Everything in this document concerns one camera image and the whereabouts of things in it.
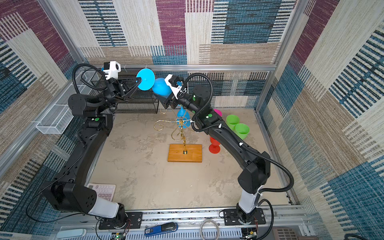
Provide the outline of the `blue wine glass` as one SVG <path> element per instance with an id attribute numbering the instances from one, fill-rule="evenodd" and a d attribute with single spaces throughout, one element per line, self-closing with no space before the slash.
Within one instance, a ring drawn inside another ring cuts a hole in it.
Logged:
<path id="1" fill-rule="evenodd" d="M 164 78 L 155 78 L 155 74 L 150 69 L 142 69 L 138 72 L 137 78 L 141 78 L 142 82 L 139 84 L 139 89 L 142 91 L 152 90 L 155 94 L 168 97 L 172 90 L 166 84 Z"/>
<path id="2" fill-rule="evenodd" d="M 177 124 L 180 128 L 186 129 L 191 125 L 191 117 L 188 111 L 184 108 L 181 108 L 177 113 Z"/>

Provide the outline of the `magenta wine glass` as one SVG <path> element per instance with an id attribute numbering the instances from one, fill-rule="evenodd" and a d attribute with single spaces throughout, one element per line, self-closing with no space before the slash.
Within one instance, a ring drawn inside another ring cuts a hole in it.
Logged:
<path id="1" fill-rule="evenodd" d="M 214 109 L 214 111 L 220 116 L 220 117 L 222 117 L 222 112 L 220 111 L 220 110 L 218 110 L 218 109 Z"/>

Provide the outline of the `red wine glass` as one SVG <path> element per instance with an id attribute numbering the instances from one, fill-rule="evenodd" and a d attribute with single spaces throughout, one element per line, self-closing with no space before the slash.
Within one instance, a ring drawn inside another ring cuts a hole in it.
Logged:
<path id="1" fill-rule="evenodd" d="M 211 145 L 209 146 L 209 151 L 212 154 L 218 154 L 221 150 L 220 143 L 212 137 L 210 137 L 210 142 L 211 142 Z"/>

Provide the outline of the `green wine glass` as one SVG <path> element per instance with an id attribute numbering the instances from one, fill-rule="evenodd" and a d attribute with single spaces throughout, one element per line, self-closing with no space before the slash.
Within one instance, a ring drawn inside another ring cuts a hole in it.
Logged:
<path id="1" fill-rule="evenodd" d="M 235 126 L 234 132 L 239 138 L 244 140 L 250 133 L 250 127 L 246 124 L 239 123 Z"/>
<path id="2" fill-rule="evenodd" d="M 226 117 L 226 124 L 232 131 L 235 130 L 236 125 L 238 125 L 239 123 L 240 123 L 240 118 L 236 115 L 228 115 Z"/>

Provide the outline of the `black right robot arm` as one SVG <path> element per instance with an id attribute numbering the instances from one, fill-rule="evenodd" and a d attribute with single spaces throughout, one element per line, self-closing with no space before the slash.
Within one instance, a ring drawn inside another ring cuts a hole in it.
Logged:
<path id="1" fill-rule="evenodd" d="M 202 73 L 194 73 L 186 79 L 169 74 L 163 79 L 171 93 L 162 96 L 157 92 L 155 97 L 165 109 L 177 106 L 193 113 L 191 128 L 195 132 L 205 134 L 218 141 L 238 162 L 242 172 L 238 177 L 242 194 L 236 209 L 241 224 L 253 221 L 262 193 L 281 193 L 294 186 L 291 172 L 280 163 L 270 159 L 267 153 L 260 153 L 242 140 L 223 118 L 211 107 L 214 88 L 211 79 Z M 271 175 L 271 165 L 280 168 L 289 178 L 287 186 L 279 189 L 266 188 L 264 185 Z"/>

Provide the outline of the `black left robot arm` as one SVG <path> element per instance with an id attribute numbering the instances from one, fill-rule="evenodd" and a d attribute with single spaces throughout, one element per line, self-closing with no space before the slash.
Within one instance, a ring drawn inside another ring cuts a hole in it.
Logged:
<path id="1" fill-rule="evenodd" d="M 105 86 L 97 87 L 80 79 L 89 88 L 99 91 L 98 95 L 80 92 L 76 72 L 82 67 L 94 70 L 105 81 Z M 100 197 L 95 190 L 86 187 L 86 178 L 98 150 L 113 128 L 114 115 L 105 111 L 126 102 L 142 82 L 141 78 L 136 78 L 135 84 L 128 87 L 128 79 L 118 79 L 120 72 L 121 65 L 116 61 L 105 62 L 103 70 L 90 64 L 79 64 L 74 68 L 72 80 L 76 92 L 68 98 L 68 105 L 73 116 L 84 119 L 83 127 L 77 134 L 78 143 L 67 163 L 52 181 L 44 182 L 36 195 L 44 195 L 57 211 L 70 212 L 73 216 L 94 216 L 102 224 L 115 229 L 128 223 L 124 205 Z"/>

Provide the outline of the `wooden rack base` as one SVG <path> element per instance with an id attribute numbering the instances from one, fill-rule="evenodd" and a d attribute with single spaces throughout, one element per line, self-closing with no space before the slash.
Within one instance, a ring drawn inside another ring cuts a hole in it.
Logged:
<path id="1" fill-rule="evenodd" d="M 168 162 L 201 163 L 202 149 L 202 145 L 197 144 L 170 144 Z"/>

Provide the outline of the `black mesh shelf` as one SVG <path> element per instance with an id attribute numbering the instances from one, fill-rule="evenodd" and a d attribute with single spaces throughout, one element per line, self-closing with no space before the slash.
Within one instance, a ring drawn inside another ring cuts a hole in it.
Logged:
<path id="1" fill-rule="evenodd" d="M 109 104 L 105 101 L 105 90 L 107 89 L 107 80 L 102 70 L 89 67 L 88 70 L 96 71 L 97 80 L 93 80 L 90 83 L 90 88 L 96 93 L 95 96 L 91 96 L 89 102 L 93 106 L 98 107 L 98 111 L 109 109 L 113 113 L 157 113 L 159 108 L 158 100 L 153 96 L 153 91 L 142 91 L 138 89 L 127 103 Z M 135 75 L 123 74 L 121 77 L 137 77 Z"/>

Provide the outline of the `white pink calculator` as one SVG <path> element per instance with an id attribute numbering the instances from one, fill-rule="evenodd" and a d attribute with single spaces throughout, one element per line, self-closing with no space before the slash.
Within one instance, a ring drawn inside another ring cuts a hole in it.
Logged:
<path id="1" fill-rule="evenodd" d="M 98 197 L 101 197 L 107 201 L 112 202 L 116 190 L 116 185 L 113 184 L 94 184 L 89 183 L 88 188 L 96 191 Z"/>

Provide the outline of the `blue black stapler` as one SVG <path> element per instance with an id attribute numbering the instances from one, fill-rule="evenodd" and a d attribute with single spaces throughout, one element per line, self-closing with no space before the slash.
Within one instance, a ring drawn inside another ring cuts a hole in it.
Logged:
<path id="1" fill-rule="evenodd" d="M 156 235 L 162 235 L 167 233 L 172 233 L 177 231 L 179 228 L 178 224 L 175 222 L 165 223 L 162 225 L 156 225 L 150 228 L 146 228 L 144 235 L 145 237 L 151 237 Z"/>

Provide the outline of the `light blue flat device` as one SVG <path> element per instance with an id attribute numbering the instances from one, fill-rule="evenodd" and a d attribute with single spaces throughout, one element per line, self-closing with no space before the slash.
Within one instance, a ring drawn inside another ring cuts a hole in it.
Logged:
<path id="1" fill-rule="evenodd" d="M 82 238 L 87 234 L 86 229 L 72 229 L 59 231 L 56 235 L 56 238 L 59 240 L 68 240 L 72 238 Z"/>

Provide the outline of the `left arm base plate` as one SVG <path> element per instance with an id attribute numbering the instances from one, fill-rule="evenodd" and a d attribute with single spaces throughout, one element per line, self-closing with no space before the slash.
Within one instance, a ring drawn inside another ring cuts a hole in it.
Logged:
<path id="1" fill-rule="evenodd" d="M 142 223 L 142 212 L 126 212 L 123 216 L 118 214 L 115 218 L 102 218 L 98 230 L 127 230 L 139 229 Z"/>

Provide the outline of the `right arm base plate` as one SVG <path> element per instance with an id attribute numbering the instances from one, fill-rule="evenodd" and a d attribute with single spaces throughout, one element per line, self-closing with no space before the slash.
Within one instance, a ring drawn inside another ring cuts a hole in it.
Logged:
<path id="1" fill-rule="evenodd" d="M 261 208 L 255 208 L 248 214 L 241 209 L 224 209 L 223 214 L 226 226 L 266 224 L 265 215 Z"/>

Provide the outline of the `aluminium mounting rail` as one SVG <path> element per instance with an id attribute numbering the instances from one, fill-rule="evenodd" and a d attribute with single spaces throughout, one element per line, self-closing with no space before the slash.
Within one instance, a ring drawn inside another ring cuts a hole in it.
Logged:
<path id="1" fill-rule="evenodd" d="M 226 226 L 224 222 L 224 208 L 192 208 L 165 210 L 136 210 L 128 212 L 142 212 L 142 223 L 139 229 L 127 230 L 98 230 L 99 221 L 93 217 L 72 216 L 60 220 L 53 229 L 51 240 L 59 240 L 59 231 L 72 229 L 86 229 L 87 234 L 82 238 L 68 240 L 245 240 L 249 234 L 261 237 L 271 230 L 266 237 L 268 240 L 297 240 L 315 235 L 313 227 L 300 205 L 277 205 L 269 208 L 263 204 L 260 207 L 265 215 L 264 225 L 235 225 Z M 146 228 L 165 223 L 175 222 L 177 231 L 162 235 L 145 237 Z"/>

